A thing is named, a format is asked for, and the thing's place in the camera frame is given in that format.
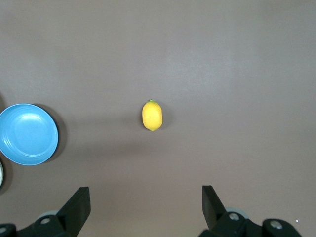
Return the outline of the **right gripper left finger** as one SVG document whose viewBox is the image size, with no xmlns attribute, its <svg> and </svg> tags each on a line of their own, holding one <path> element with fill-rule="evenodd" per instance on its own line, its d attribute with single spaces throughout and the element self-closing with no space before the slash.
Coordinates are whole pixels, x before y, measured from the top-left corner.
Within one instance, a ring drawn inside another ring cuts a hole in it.
<svg viewBox="0 0 316 237">
<path fill-rule="evenodd" d="M 17 231 L 19 237 L 76 237 L 91 212 L 89 187 L 80 187 L 55 214 Z"/>
</svg>

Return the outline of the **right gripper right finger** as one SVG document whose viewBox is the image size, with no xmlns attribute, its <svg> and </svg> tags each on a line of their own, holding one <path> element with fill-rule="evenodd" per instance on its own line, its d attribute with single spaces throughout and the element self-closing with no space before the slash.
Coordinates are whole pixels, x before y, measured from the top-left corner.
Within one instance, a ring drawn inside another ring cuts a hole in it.
<svg viewBox="0 0 316 237">
<path fill-rule="evenodd" d="M 237 211 L 227 211 L 212 186 L 202 187 L 202 211 L 208 229 L 201 237 L 262 237 L 262 227 Z"/>
</svg>

